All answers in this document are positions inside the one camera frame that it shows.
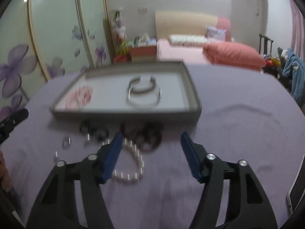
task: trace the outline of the gray tray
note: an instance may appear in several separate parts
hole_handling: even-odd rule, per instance
[[[140,84],[153,76],[157,81],[156,90],[161,87],[162,97],[156,107],[136,108],[128,103],[129,81],[138,76],[141,76]],[[90,103],[80,109],[66,110],[65,104],[69,94],[83,85],[93,88]],[[196,122],[202,108],[196,88],[184,63],[149,62],[115,64],[88,70],[80,74],[62,92],[50,110],[56,118]]]

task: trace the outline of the pearl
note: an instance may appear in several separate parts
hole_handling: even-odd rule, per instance
[[[128,182],[128,183],[132,183],[132,182],[138,181],[142,177],[142,175],[144,173],[144,161],[143,161],[142,154],[140,153],[139,149],[132,141],[129,141],[125,138],[123,142],[124,142],[124,144],[122,145],[122,148],[126,149],[128,151],[131,151],[134,160],[137,161],[137,163],[138,163],[139,170],[134,175],[124,174],[123,172],[118,174],[117,171],[114,170],[112,173],[112,178],[117,181],[124,181],[124,182]]]
[[[55,162],[58,162],[58,161],[59,161],[59,157],[58,157],[57,151],[55,151],[55,154],[54,154],[54,161],[55,161]]]

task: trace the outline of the pearl necklace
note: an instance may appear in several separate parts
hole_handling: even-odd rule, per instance
[[[130,151],[132,154],[133,159],[137,162],[138,170],[134,174],[127,174],[123,172],[119,172],[117,170],[114,170],[112,172],[112,179],[116,181],[123,181],[123,182],[137,182],[139,181],[143,174],[144,174],[144,161],[143,161],[143,156],[140,153],[138,147],[136,144],[134,144],[132,141],[127,140],[126,138],[123,141],[122,148]]]

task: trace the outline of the purple flower decal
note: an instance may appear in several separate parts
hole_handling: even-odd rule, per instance
[[[59,77],[59,76],[63,76],[65,74],[65,69],[64,68],[60,68],[60,66],[63,63],[63,59],[60,57],[54,57],[52,59],[52,64],[50,65],[46,65],[47,66],[47,70],[49,72],[49,75],[51,78],[55,78],[55,77]]]
[[[74,25],[74,29],[72,29],[72,39],[77,39],[77,40],[83,40],[83,34],[81,33],[81,30],[79,28],[79,26],[77,25]],[[88,38],[91,39],[91,40],[94,40],[95,39],[95,33],[94,35],[90,35],[90,31],[88,30]]]
[[[22,95],[14,95],[11,101],[11,107],[5,106],[0,110],[0,121],[4,120],[6,117],[12,115],[13,113],[17,112],[24,108],[25,104],[22,104]]]
[[[74,57],[77,58],[79,54],[80,54],[80,48],[76,48]]]
[[[78,26],[74,26],[74,29],[72,30],[72,39],[76,38],[77,40],[82,40],[83,39],[83,34],[81,33],[80,29]]]
[[[2,97],[9,98],[21,87],[21,74],[31,74],[37,65],[35,56],[25,57],[29,45],[20,44],[13,47],[8,56],[8,64],[0,65],[0,81],[5,79]]]
[[[102,64],[103,60],[106,59],[105,47],[101,46],[100,48],[96,48],[97,65]]]
[[[94,33],[94,35],[90,35],[90,32],[89,32],[89,30],[88,30],[88,37],[89,37],[89,39],[90,40],[94,40],[95,39],[95,33]]]

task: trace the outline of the purple bedsheet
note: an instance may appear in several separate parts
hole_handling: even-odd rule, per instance
[[[289,93],[269,75],[225,66],[188,66],[202,103],[192,133],[194,142],[225,161],[245,159],[257,174],[274,209],[278,225],[288,218],[286,194],[305,153],[305,117]],[[46,84],[28,103],[29,118],[2,146],[13,185],[21,197],[26,222],[35,198],[54,166],[54,152],[72,163],[98,150],[84,146],[78,124],[55,121],[49,106],[76,77],[66,75]],[[135,185],[109,181],[101,186],[116,229],[186,229],[195,214],[203,185],[192,177],[180,146],[182,128],[166,128],[154,153],[144,154],[145,175]],[[63,150],[65,135],[71,147]],[[117,169],[133,171],[121,152]],[[76,183],[80,223],[86,225]],[[219,223],[224,221],[228,182],[224,184]]]

